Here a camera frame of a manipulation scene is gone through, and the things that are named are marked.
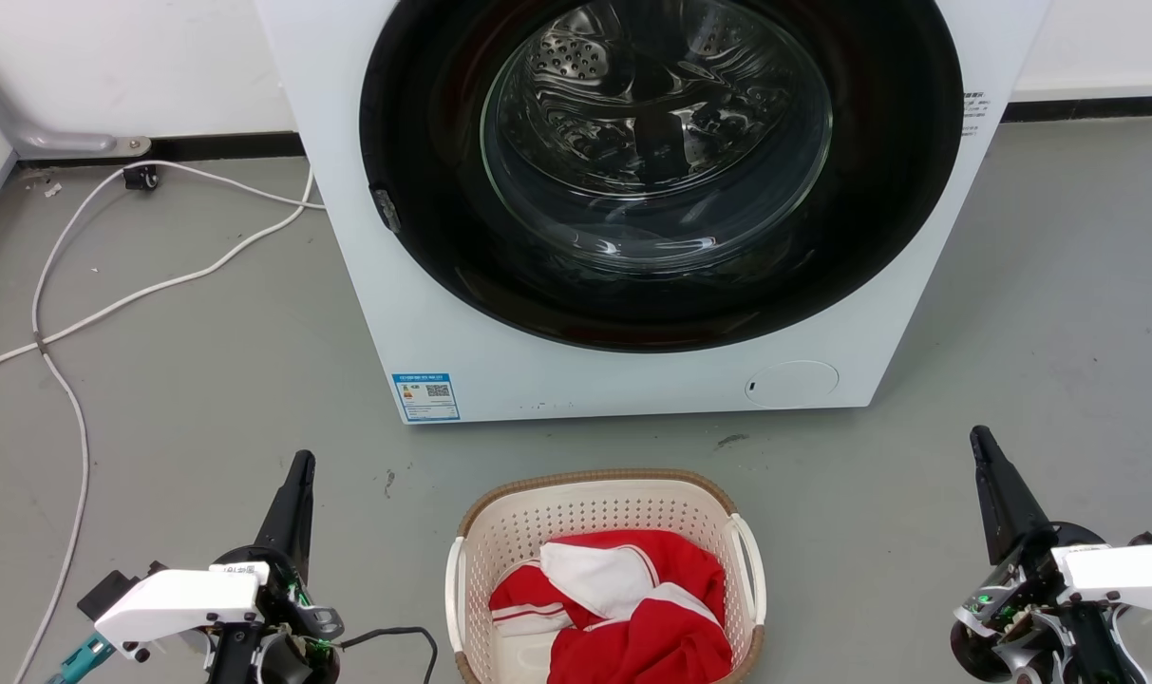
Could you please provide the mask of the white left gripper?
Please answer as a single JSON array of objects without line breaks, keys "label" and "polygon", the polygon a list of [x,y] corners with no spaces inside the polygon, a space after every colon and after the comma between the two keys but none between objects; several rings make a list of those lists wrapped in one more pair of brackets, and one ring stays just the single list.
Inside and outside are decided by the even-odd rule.
[{"label": "white left gripper", "polygon": [[79,610],[115,654],[145,663],[168,637],[200,637],[205,666],[338,666],[344,620],[308,594],[314,454],[298,450],[255,546],[206,570],[151,564],[142,579],[112,572]]}]

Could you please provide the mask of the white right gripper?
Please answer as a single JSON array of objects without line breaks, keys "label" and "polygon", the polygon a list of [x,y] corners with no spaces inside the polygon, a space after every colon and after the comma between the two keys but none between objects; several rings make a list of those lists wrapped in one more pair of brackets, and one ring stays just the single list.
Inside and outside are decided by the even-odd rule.
[{"label": "white right gripper", "polygon": [[1113,546],[1049,523],[988,426],[970,446],[992,570],[954,610],[958,666],[1139,666],[1120,620],[1152,616],[1152,534]]}]

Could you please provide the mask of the white plastic laundry basket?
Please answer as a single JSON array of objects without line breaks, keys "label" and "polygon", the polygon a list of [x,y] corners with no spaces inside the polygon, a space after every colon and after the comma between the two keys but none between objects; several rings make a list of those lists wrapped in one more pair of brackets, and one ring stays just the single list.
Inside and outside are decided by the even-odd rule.
[{"label": "white plastic laundry basket", "polygon": [[723,564],[725,634],[733,668],[717,684],[745,684],[765,641],[767,590],[761,549],[736,503],[687,470],[593,470],[498,486],[476,501],[450,544],[444,605],[462,684],[545,684],[548,636],[503,637],[490,593],[511,564],[558,537],[617,529],[661,529]]}]

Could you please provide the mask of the blue energy label sticker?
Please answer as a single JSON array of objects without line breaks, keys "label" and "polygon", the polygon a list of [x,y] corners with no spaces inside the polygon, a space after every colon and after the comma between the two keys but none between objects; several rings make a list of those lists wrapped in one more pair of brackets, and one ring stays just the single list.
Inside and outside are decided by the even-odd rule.
[{"label": "blue energy label sticker", "polygon": [[462,420],[449,373],[394,373],[391,383],[406,424]]}]

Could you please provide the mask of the white front-load washing machine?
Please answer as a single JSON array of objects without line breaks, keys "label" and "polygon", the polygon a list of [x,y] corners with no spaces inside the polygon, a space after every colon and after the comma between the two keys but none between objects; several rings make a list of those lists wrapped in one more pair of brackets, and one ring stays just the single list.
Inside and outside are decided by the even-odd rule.
[{"label": "white front-load washing machine", "polygon": [[361,102],[370,55],[402,1],[255,0],[255,8],[388,383],[394,373],[449,373],[458,423],[771,410],[746,400],[746,382],[794,360],[840,374],[829,397],[806,409],[871,404],[1049,9],[1049,0],[943,0],[965,44],[965,94],[987,94],[988,117],[961,138],[927,225],[867,284],[802,324],[736,345],[628,354],[562,345],[483,316],[429,276],[389,230],[367,191]]}]

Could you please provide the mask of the round white filter cover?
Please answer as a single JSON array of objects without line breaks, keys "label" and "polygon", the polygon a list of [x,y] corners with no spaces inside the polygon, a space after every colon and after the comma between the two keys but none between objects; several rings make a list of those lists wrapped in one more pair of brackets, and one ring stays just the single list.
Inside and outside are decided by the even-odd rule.
[{"label": "round white filter cover", "polygon": [[832,365],[814,360],[783,362],[749,378],[745,396],[763,409],[819,406],[836,389],[840,374]]}]

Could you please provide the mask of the teal connector piece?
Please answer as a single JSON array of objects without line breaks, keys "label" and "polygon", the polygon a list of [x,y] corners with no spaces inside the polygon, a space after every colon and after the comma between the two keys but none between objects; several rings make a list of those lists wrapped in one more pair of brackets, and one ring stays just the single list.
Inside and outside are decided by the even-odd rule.
[{"label": "teal connector piece", "polygon": [[115,654],[115,646],[108,643],[105,637],[94,633],[88,637],[77,649],[71,651],[68,658],[65,658],[59,670],[45,684],[81,684],[89,672],[103,666],[111,655]]}]

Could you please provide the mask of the black round glass washer door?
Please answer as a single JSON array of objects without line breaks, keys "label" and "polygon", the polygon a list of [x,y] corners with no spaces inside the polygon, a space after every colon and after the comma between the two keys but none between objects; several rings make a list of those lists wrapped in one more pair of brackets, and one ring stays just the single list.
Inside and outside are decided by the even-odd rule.
[{"label": "black round glass washer door", "polygon": [[943,0],[403,0],[367,61],[367,191],[483,316],[628,354],[835,306],[943,198]]}]

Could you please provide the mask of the red and white garment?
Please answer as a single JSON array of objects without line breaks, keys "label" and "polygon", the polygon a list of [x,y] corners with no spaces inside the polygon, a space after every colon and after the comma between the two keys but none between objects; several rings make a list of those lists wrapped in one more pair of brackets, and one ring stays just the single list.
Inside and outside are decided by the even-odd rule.
[{"label": "red and white garment", "polygon": [[551,634],[548,684],[714,684],[732,672],[723,564],[670,531],[541,545],[488,598],[502,637]]}]

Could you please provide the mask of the grey pipe with floor bracket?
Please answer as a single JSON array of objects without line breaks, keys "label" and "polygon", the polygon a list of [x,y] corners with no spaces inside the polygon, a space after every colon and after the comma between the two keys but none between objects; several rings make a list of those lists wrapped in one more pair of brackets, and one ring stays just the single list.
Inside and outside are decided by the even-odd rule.
[{"label": "grey pipe with floor bracket", "polygon": [[0,131],[21,161],[77,161],[138,159],[153,151],[147,136],[63,131],[29,117],[0,83]]}]

